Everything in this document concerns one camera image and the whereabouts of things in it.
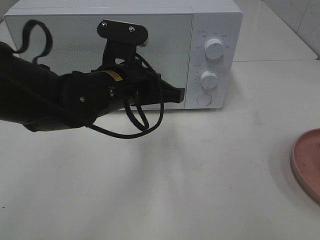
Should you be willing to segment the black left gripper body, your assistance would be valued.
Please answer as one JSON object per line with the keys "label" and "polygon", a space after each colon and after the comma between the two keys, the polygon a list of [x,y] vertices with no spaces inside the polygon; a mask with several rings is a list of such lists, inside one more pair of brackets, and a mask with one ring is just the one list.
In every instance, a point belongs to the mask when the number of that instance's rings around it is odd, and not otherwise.
{"label": "black left gripper body", "polygon": [[157,73],[137,54],[137,43],[106,42],[102,64],[97,71],[114,71],[121,83],[138,91],[141,105],[164,104],[163,88]]}

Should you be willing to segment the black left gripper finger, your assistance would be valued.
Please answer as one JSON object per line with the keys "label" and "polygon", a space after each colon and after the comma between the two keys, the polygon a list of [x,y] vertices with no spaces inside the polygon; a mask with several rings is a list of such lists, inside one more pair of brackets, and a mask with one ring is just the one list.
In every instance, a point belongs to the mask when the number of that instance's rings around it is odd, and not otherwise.
{"label": "black left gripper finger", "polygon": [[107,41],[142,47],[148,44],[148,30],[142,25],[104,19],[98,24],[96,31]]}
{"label": "black left gripper finger", "polygon": [[162,95],[164,103],[181,103],[185,98],[185,88],[174,87],[161,80]]}

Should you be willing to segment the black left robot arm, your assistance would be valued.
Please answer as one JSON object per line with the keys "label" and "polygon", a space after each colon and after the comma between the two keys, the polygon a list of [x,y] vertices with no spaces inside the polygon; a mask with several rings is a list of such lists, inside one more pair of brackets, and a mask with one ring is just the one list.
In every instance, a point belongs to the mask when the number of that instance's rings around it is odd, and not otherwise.
{"label": "black left robot arm", "polygon": [[[58,75],[38,58],[18,57],[30,44],[34,27],[46,38],[42,57],[53,47],[47,26],[38,20],[27,21],[18,50],[0,44],[0,118],[18,123],[31,132],[49,132],[86,127],[118,139],[135,139],[153,132],[142,106],[159,104],[164,115],[166,103],[181,103],[185,89],[170,85],[137,53],[148,39],[142,25],[102,20],[97,33],[106,39],[102,64],[83,73]],[[138,129],[135,134],[120,134],[95,125],[97,118],[124,109]]]}

